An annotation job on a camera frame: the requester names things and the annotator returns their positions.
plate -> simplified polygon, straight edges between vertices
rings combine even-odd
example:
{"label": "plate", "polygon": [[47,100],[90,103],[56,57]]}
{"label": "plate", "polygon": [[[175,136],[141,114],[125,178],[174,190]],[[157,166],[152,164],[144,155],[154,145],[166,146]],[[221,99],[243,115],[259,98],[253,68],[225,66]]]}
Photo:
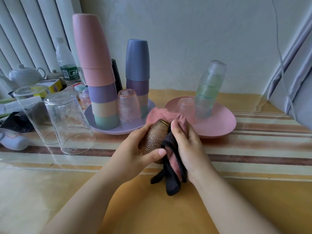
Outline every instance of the plate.
{"label": "plate", "polygon": [[[173,112],[177,107],[178,97],[167,102],[165,108]],[[233,113],[220,103],[213,105],[212,115],[209,118],[197,119],[192,124],[201,138],[217,138],[231,133],[236,127],[236,118]]]}
{"label": "plate", "polygon": [[[149,99],[148,104],[147,104],[147,108],[149,110],[149,112],[155,107],[155,103]],[[134,121],[134,122],[127,122],[125,124],[119,124],[118,126],[116,126],[113,129],[109,129],[109,130],[101,130],[96,126],[96,122],[94,120],[94,116],[92,113],[92,105],[90,104],[87,109],[85,110],[85,117],[87,118],[90,126],[101,133],[105,133],[105,134],[109,134],[109,135],[123,135],[123,134],[130,134],[132,131],[141,128],[142,126],[145,125],[146,122],[146,117]]]}

table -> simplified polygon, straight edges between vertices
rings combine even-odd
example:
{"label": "table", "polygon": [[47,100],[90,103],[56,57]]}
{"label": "table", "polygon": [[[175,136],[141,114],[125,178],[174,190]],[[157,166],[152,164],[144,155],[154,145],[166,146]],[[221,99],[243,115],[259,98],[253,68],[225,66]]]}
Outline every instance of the table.
{"label": "table", "polygon": [[[150,90],[149,97],[164,107],[194,94]],[[312,133],[260,95],[220,93],[217,101],[237,126],[225,137],[202,139],[213,165],[284,233],[310,233]],[[0,233],[38,233],[127,137],[96,133],[93,148],[73,156],[58,145],[49,151],[36,133],[27,136],[35,144],[21,152],[0,147]],[[190,182],[172,197],[163,182],[150,185],[160,169],[151,164],[117,190],[99,233],[218,233]]]}

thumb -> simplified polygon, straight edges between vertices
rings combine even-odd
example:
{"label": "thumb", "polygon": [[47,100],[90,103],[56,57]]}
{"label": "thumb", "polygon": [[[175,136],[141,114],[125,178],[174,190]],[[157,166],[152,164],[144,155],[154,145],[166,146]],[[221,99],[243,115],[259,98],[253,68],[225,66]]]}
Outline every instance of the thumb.
{"label": "thumb", "polygon": [[184,145],[184,144],[189,143],[189,141],[186,138],[185,134],[183,133],[181,127],[177,123],[177,120],[173,120],[171,122],[171,131],[174,134],[174,137],[177,140],[177,144],[179,147]]}
{"label": "thumb", "polygon": [[165,149],[155,149],[152,152],[141,156],[144,167],[150,165],[152,162],[156,162],[157,160],[163,158],[166,155]]}

hand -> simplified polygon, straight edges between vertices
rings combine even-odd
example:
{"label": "hand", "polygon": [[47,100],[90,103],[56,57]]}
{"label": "hand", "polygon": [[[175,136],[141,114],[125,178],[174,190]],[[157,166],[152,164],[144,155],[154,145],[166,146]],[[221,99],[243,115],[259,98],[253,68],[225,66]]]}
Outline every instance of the hand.
{"label": "hand", "polygon": [[187,122],[187,130],[188,137],[185,136],[176,120],[171,122],[171,131],[177,140],[181,160],[188,171],[188,179],[194,183],[206,171],[215,172],[215,169],[202,146],[198,134],[189,122]]}
{"label": "hand", "polygon": [[166,155],[165,149],[155,149],[152,152],[141,155],[138,144],[144,137],[151,124],[133,131],[118,147],[110,161],[103,168],[115,176],[120,184],[136,177],[147,165]]}

green bottle label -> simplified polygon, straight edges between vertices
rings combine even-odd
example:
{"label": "green bottle label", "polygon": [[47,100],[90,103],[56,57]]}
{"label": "green bottle label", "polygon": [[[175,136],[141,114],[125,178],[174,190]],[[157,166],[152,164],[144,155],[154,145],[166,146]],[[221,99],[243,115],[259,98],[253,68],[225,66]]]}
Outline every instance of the green bottle label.
{"label": "green bottle label", "polygon": [[76,66],[74,67],[60,67],[61,71],[63,72],[64,78],[66,80],[76,80],[76,79],[80,79],[79,73],[78,73],[78,69]]}

